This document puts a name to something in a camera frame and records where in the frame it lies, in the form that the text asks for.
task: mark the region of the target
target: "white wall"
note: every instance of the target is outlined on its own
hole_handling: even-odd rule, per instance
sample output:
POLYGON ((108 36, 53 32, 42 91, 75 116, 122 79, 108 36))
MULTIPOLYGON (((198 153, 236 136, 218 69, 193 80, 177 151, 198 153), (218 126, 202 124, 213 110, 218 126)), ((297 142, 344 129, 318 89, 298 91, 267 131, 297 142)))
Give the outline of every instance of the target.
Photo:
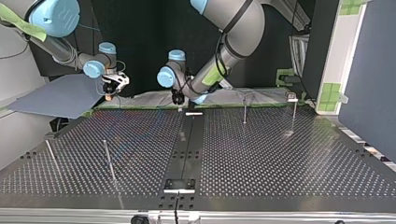
MULTIPOLYGON (((0 58, 19 53, 25 46, 17 33, 0 25, 0 58)), ((30 48, 17 57, 0 59, 0 170, 40 144, 50 132, 50 117, 1 109, 43 85, 30 48)))
MULTIPOLYGON (((26 42, 13 30, 0 25, 0 58, 21 52, 26 42)), ((30 48, 20 56, 0 60, 0 106, 45 84, 30 48)))

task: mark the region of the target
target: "metal plate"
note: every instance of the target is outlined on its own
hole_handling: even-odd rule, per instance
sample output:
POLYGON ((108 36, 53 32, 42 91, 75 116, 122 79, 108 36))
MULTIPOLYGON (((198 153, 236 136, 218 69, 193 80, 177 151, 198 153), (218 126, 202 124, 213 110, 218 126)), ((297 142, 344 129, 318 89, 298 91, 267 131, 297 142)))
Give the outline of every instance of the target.
POLYGON ((205 112, 195 210, 396 212, 396 174, 327 119, 243 111, 205 112))
POLYGON ((96 112, 52 143, 57 160, 39 148, 7 168, 0 175, 0 204, 158 209, 182 123, 176 111, 96 112))

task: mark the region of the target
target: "gray cloth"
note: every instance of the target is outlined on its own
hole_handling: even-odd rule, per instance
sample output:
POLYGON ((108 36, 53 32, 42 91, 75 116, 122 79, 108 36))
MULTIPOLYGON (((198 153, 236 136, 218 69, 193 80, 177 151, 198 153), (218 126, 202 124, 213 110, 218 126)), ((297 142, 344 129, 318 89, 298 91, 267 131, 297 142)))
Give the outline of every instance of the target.
POLYGON ((7 108, 31 114, 77 119, 102 97, 95 85, 99 86, 99 83, 85 75, 60 77, 23 96, 7 108))
MULTIPOLYGON (((285 104, 287 102, 286 92, 287 90, 283 88, 220 90, 208 95, 205 103, 200 106, 242 106, 245 96, 247 105, 285 104)), ((98 108, 116 108, 120 106, 122 108, 177 107, 172 103, 172 93, 170 91, 151 91, 137 95, 135 98, 114 98, 110 102, 101 104, 98 108)))

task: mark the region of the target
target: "metal frame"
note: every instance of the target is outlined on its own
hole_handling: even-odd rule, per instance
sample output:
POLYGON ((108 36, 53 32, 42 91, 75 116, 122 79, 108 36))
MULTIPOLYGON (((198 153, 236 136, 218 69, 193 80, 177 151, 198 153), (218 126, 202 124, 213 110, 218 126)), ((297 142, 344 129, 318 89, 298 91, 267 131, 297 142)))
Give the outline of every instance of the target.
MULTIPOLYGON (((0 223, 130 223, 133 216, 158 219, 151 223, 175 223, 173 212, 112 210, 0 209, 0 223)), ((178 212, 179 223, 394 223, 393 214, 364 213, 210 213, 178 212)))
MULTIPOLYGON (((144 197, 23 197, 6 195, 1 197, 3 208, 0 208, 0 223, 18 222, 67 222, 67 223, 126 223, 135 215, 156 217, 161 223, 174 223, 175 209, 180 223, 289 223, 294 221, 329 223, 338 219, 346 222, 375 221, 390 223, 396 221, 396 214, 376 214, 373 212, 393 213, 395 201, 364 200, 364 199, 336 199, 336 198, 304 198, 294 197, 292 199, 279 199, 277 197, 261 199, 216 199, 204 198, 200 194, 202 156, 204 154, 205 115, 212 110, 204 110, 203 116, 191 116, 183 118, 183 125, 174 145, 172 159, 168 165, 167 172, 163 178, 163 186, 166 179, 196 179, 196 192, 191 194, 162 193, 151 199, 144 197), (321 213, 321 211, 348 211, 352 213, 321 213)), ((252 119, 247 116, 247 124, 252 119)), ((388 180, 396 183, 396 174, 371 154, 364 150, 359 144, 349 139, 346 134, 336 127, 332 127, 340 144, 358 148, 354 153, 361 155, 370 165, 388 180)), ((39 152, 47 150, 43 143, 32 150, 39 152)), ((3 175, 14 171, 23 165, 25 161, 17 160, 0 172, 3 175)))

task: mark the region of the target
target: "gray sheet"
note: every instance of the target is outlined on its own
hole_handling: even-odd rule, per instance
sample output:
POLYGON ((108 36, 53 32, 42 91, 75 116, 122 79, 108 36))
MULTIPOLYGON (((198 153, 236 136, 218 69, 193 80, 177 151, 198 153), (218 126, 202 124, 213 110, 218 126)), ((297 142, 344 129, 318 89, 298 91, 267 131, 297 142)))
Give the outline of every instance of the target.
POLYGON ((85 75, 68 75, 23 96, 7 108, 38 115, 77 119, 102 97, 98 81, 85 75))
POLYGON ((396 161, 396 1, 371 1, 346 86, 340 121, 389 159, 396 161))
MULTIPOLYGON (((233 91, 220 90, 210 94, 205 103, 200 107, 235 106, 243 105, 245 95, 248 105, 279 105, 285 104, 286 89, 234 89, 233 91)), ((172 103, 170 91, 152 91, 137 95, 135 98, 114 98, 111 102, 105 102, 98 108, 151 108, 151 107, 177 107, 172 103)))

